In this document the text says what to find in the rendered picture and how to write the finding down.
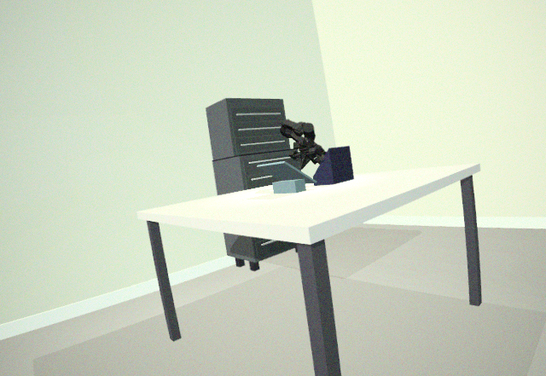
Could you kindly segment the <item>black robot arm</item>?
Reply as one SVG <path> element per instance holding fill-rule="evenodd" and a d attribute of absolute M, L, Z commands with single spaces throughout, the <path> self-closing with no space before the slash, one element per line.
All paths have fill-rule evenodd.
<path fill-rule="evenodd" d="M 282 127 L 280 131 L 282 135 L 286 138 L 292 138 L 295 140 L 295 142 L 293 143 L 293 149 L 305 148 L 306 150 L 308 150 L 309 142 L 305 139 L 313 141 L 313 145 L 315 145 L 315 147 L 322 151 L 322 157 L 317 157 L 316 154 L 313 154 L 313 159 L 311 161 L 313 164 L 321 164 L 326 154 L 326 151 L 321 145 L 315 143 L 316 134 L 313 123 L 306 123 L 303 121 L 296 123 L 290 119 L 286 119 L 284 122 L 282 122 Z M 304 137 L 302 135 L 304 135 Z"/>

